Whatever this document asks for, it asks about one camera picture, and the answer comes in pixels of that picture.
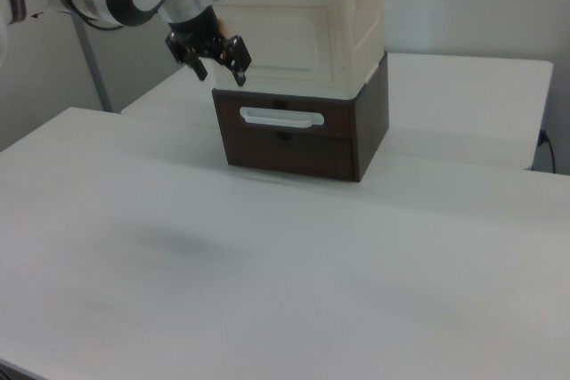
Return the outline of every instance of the drawer handle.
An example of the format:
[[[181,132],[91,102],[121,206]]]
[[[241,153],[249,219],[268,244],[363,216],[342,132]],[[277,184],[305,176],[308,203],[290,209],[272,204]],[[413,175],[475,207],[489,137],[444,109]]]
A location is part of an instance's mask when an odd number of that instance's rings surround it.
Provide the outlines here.
[[[240,109],[240,115],[249,124],[257,125],[310,128],[313,125],[324,124],[324,116],[321,113],[313,113],[311,111],[242,107]]]

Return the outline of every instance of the table surface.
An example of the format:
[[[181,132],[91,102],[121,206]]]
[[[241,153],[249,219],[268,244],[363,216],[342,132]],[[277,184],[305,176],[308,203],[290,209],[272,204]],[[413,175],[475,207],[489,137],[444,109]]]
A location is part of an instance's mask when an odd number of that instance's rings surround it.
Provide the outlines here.
[[[389,53],[388,74],[390,129],[381,151],[513,169],[533,164],[551,63]],[[217,127],[214,85],[181,69],[123,113]]]
[[[378,153],[231,167],[70,109],[0,154],[0,355],[50,380],[570,376],[570,180]]]

